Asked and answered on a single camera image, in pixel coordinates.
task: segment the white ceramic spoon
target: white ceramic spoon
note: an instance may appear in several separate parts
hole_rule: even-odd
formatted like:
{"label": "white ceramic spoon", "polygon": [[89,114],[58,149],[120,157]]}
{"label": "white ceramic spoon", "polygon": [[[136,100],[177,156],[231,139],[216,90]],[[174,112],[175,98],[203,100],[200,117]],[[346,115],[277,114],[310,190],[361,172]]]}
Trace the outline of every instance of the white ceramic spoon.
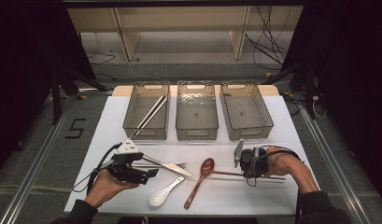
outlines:
{"label": "white ceramic spoon", "polygon": [[170,186],[165,189],[161,189],[149,195],[149,203],[152,206],[160,206],[166,200],[170,190],[173,189],[177,184],[181,183],[184,180],[184,176],[180,176],[176,181],[173,182]]}

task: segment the person's left hand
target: person's left hand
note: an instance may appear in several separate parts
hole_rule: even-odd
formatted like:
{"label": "person's left hand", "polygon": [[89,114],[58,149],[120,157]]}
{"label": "person's left hand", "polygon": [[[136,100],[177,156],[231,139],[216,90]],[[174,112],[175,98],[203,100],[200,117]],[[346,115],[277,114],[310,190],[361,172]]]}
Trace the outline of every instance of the person's left hand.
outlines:
{"label": "person's left hand", "polygon": [[134,189],[138,186],[139,184],[119,181],[108,170],[104,169],[98,174],[85,202],[98,208],[103,203],[111,200],[119,192],[125,189]]}

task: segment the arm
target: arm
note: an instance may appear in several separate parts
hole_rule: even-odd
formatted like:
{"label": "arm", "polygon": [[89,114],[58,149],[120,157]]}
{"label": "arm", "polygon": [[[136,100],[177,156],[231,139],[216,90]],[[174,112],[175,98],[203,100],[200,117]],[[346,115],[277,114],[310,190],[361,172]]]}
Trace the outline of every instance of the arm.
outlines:
{"label": "arm", "polygon": [[103,203],[111,200],[115,195],[125,189],[137,188],[138,184],[121,182],[109,173],[107,170],[100,171],[97,176],[91,191],[86,196],[84,201],[77,200],[75,205],[65,218],[58,218],[52,224],[65,224],[65,223],[92,223],[92,218],[97,213],[97,208]]}
{"label": "arm", "polygon": [[[267,152],[280,150],[269,147]],[[301,224],[347,224],[350,217],[340,209],[332,206],[328,194],[319,191],[310,169],[291,154],[278,153],[269,157],[269,170],[264,175],[287,175],[294,178],[299,187],[299,205],[302,211]]]}

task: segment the chopsticks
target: chopsticks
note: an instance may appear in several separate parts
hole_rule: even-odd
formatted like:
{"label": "chopsticks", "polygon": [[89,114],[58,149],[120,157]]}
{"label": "chopsticks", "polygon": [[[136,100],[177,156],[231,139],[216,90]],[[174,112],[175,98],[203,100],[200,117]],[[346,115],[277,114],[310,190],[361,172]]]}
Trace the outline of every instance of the chopsticks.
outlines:
{"label": "chopsticks", "polygon": [[[222,171],[210,171],[210,174],[215,174],[215,175],[239,175],[243,176],[242,174],[238,173],[228,173],[228,172],[222,172]],[[265,178],[265,179],[278,179],[278,180],[285,180],[286,178],[283,177],[266,177],[266,176],[260,176],[258,178]]]}
{"label": "chopsticks", "polygon": [[138,124],[137,129],[134,130],[132,135],[130,135],[130,139],[135,139],[141,133],[141,131],[144,129],[144,127],[150,122],[150,120],[153,118],[153,116],[155,116],[155,114],[161,109],[161,107],[164,105],[164,103],[166,101],[167,101],[166,95],[163,95],[159,98],[159,100],[150,109],[150,111],[143,118],[143,120],[141,120],[140,124]]}

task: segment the gray floor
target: gray floor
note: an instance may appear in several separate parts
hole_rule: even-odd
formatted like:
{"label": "gray floor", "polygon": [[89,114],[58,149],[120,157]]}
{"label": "gray floor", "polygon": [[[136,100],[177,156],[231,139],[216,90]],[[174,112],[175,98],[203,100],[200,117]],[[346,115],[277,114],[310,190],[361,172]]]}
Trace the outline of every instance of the gray floor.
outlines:
{"label": "gray floor", "polygon": [[[279,44],[287,47],[291,33],[283,33]],[[135,80],[157,79],[245,79],[266,80],[266,73],[277,73],[276,70],[263,69],[257,63],[271,68],[279,68],[278,64],[264,57],[259,52],[254,54],[253,47],[246,41],[241,60],[235,60],[227,33],[147,33],[141,36],[134,59],[128,64],[120,48],[115,34],[83,34],[82,41],[89,55],[96,52],[114,55],[115,58],[94,64],[93,70],[97,80],[114,88],[118,85],[132,84]],[[94,55],[91,63],[100,63],[112,56]],[[289,91],[290,77],[276,83],[280,91]],[[80,88],[89,88],[77,82]],[[71,188],[77,178],[83,158],[92,140],[95,127],[110,92],[82,91],[79,96],[66,97],[63,94],[64,115],[58,125],[52,126],[52,101],[47,99],[34,125],[23,139],[23,149],[13,152],[0,172],[0,220],[13,203],[19,186],[31,183],[31,188],[24,195],[23,201],[16,204],[19,208],[12,220],[15,223],[49,223],[56,217],[65,216],[64,205]],[[288,103],[290,113],[297,110],[294,104]],[[347,153],[346,141],[342,138],[335,122],[327,116],[325,119],[308,121],[302,110],[292,117],[295,128],[301,138],[304,150],[310,160],[313,172],[321,190],[327,191],[332,203],[342,208],[353,218],[353,223],[382,224],[382,200],[374,186],[360,168],[357,159]],[[75,119],[75,127],[82,127],[80,138],[71,131]],[[318,129],[320,134],[312,134],[310,130]],[[56,132],[52,142],[47,137]],[[29,170],[35,167],[35,158],[41,152],[48,152],[36,170],[35,177],[29,178]],[[337,161],[336,170],[332,169],[333,161]],[[93,223],[117,223],[119,217],[97,216]],[[293,217],[259,217],[260,224],[293,223]]]}

